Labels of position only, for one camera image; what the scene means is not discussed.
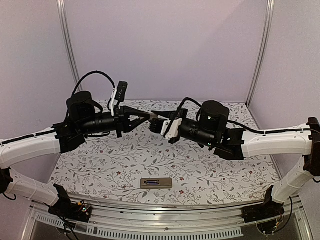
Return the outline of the beige battery cover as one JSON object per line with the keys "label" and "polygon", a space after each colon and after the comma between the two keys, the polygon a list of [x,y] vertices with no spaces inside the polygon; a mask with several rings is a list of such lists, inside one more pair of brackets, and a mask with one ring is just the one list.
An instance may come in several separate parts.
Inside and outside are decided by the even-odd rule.
{"label": "beige battery cover", "polygon": [[158,114],[155,114],[155,113],[150,113],[149,114],[149,120],[153,120],[153,119],[158,119],[159,118],[159,115]]}

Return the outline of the beige remote control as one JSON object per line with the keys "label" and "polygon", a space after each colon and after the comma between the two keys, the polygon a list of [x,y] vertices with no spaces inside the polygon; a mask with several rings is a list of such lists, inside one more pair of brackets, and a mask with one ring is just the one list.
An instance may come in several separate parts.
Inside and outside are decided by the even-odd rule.
{"label": "beige remote control", "polygon": [[141,189],[171,189],[173,187],[173,181],[169,177],[161,178],[141,178]]}

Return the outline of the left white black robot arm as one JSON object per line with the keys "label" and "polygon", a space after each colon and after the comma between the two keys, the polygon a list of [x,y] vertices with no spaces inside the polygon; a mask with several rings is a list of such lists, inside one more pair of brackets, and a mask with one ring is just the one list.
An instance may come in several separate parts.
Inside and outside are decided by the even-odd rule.
{"label": "left white black robot arm", "polygon": [[20,195],[44,203],[53,213],[70,217],[75,204],[66,190],[26,177],[11,167],[33,158],[72,152],[94,134],[129,133],[151,118],[150,113],[128,106],[104,112],[88,91],[75,93],[66,101],[67,117],[42,132],[0,142],[0,192]]}

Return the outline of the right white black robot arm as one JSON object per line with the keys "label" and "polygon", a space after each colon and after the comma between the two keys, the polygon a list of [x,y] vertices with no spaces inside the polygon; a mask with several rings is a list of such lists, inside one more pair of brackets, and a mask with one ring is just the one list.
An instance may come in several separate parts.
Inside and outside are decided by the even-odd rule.
{"label": "right white black robot arm", "polygon": [[153,111],[150,130],[161,134],[171,144],[184,138],[208,147],[227,161],[256,156],[299,154],[301,160],[284,177],[272,184],[265,193],[258,213],[269,218],[278,207],[314,177],[320,175],[320,123],[310,117],[307,123],[269,130],[255,130],[229,119],[230,110],[221,103],[208,100],[199,106],[196,119],[187,118],[183,106],[175,111]]}

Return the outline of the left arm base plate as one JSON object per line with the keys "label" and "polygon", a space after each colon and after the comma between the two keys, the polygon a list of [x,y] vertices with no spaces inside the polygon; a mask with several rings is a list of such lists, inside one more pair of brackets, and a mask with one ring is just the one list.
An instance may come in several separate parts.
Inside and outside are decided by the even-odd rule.
{"label": "left arm base plate", "polygon": [[88,223],[92,210],[92,205],[85,203],[83,200],[78,203],[72,203],[70,200],[60,199],[55,205],[49,206],[48,212],[64,219]]}

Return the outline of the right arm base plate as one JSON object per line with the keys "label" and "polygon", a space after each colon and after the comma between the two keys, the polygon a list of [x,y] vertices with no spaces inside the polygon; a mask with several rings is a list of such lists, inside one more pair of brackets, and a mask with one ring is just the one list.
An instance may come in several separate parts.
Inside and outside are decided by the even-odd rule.
{"label": "right arm base plate", "polygon": [[241,209],[241,217],[245,223],[277,217],[284,213],[284,204],[274,202],[246,206]]}

